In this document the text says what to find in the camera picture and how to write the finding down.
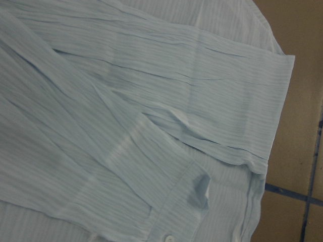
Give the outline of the light blue button-up shirt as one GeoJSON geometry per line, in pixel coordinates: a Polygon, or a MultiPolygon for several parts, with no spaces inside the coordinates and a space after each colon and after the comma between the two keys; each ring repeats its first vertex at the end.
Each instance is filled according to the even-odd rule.
{"type": "Polygon", "coordinates": [[[1,1],[1,241],[250,241],[294,61],[252,1],[1,1]]]}

